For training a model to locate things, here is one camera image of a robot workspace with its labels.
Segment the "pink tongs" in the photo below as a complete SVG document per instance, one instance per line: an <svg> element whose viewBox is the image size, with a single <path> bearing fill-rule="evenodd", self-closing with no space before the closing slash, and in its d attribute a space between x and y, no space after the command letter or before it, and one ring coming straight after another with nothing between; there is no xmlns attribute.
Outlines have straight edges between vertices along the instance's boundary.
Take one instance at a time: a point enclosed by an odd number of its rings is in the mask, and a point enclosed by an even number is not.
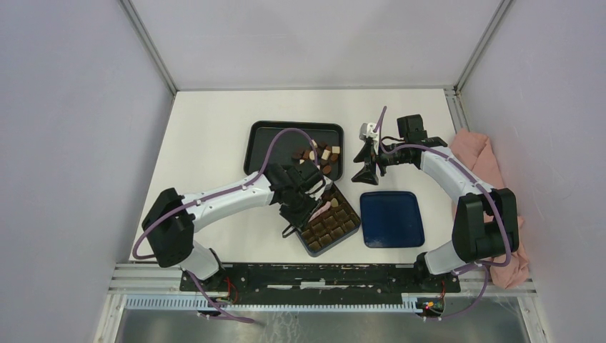
<svg viewBox="0 0 606 343"><path fill-rule="evenodd" d="M318 208L318 210L316 212L314 212L311 215L311 217L309 218L309 222L313 221L315 218L319 217L321 214L327 212L331 208L332 208L332 204L330 202L326 202L324 205L322 205L320 208Z"/></svg>

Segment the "blue chocolate box with insert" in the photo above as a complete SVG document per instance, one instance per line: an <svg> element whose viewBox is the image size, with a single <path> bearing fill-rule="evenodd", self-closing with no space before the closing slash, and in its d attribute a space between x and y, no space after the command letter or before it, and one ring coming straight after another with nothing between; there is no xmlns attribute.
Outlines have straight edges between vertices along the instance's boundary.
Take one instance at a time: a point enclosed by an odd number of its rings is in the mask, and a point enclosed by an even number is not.
<svg viewBox="0 0 606 343"><path fill-rule="evenodd" d="M322 195L323 209L294 233L311 257L318 257L358 231L361 219L340 189L331 185Z"/></svg>

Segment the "black chocolate tray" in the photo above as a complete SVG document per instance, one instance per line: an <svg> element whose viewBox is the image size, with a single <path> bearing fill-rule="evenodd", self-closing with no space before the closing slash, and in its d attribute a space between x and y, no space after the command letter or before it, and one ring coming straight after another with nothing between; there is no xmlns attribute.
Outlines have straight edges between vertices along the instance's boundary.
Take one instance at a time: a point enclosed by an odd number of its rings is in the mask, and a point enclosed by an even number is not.
<svg viewBox="0 0 606 343"><path fill-rule="evenodd" d="M267 150L273 138L283 129L297 128L305 131L317 144L344 147L344 130L338 124L301 122L301 121L257 121L250 129L243 170L251 174L262 166ZM283 165L295 165L294 153L309 149L310 145L303 135L296 132L283 134L274 145L269 162Z"/></svg>

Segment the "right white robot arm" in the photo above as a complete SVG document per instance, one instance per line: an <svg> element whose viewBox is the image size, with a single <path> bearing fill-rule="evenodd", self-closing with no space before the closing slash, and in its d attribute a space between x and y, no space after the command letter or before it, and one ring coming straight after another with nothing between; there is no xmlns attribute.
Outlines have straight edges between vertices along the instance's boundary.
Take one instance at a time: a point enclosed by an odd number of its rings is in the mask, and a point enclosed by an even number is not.
<svg viewBox="0 0 606 343"><path fill-rule="evenodd" d="M382 119L363 123L359 138L364 146L353 159L362 169L353 182L376 185L387 167L413 164L434 179L457 205L451 239L418 255L412 280L430 292L442 274L464 274L475 267L506 267L520 245L517 202L508 188L482 181L455 156L447 143L430 137L419 114L397 120L398 140L383 143Z"/></svg>

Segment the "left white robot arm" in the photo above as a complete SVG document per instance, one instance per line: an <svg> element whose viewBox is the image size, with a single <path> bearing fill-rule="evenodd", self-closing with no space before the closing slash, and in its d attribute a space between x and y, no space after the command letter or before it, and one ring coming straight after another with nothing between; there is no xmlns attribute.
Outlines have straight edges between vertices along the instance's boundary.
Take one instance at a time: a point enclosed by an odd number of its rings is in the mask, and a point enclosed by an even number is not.
<svg viewBox="0 0 606 343"><path fill-rule="evenodd" d="M147 241L152 259L161 268L191 272L207 291L224 283L224 267L217 253L194 240L203 228L231 215L257 207L278 205L279 215L294 229L303 229L320 208L332 181L311 161L287 166L269 164L240 182L212 191L178 194L165 189L157 197L136 241Z"/></svg>

